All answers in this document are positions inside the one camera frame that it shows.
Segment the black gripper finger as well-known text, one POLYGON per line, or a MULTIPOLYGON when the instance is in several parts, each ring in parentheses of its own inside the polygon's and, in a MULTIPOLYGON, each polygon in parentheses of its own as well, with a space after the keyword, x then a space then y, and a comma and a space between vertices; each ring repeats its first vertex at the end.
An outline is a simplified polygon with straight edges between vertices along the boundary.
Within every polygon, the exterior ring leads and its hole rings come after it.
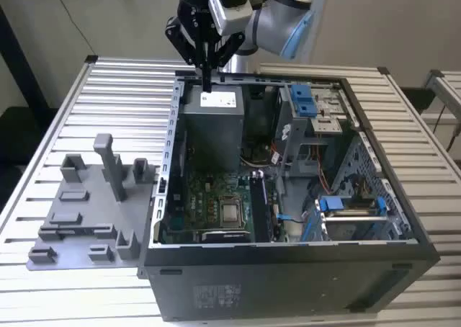
POLYGON ((207 43, 207 60, 206 60, 206 90, 211 90, 212 71, 217 68, 223 68, 231 57, 237 52, 245 40, 243 33, 234 33, 220 45, 223 38, 220 35, 212 36, 207 43))
POLYGON ((188 65, 194 65, 201 71, 202 90, 207 90, 207 64, 205 50, 200 41, 192 45, 182 31, 182 24, 178 17, 170 17, 166 23, 165 35, 176 51, 188 65))

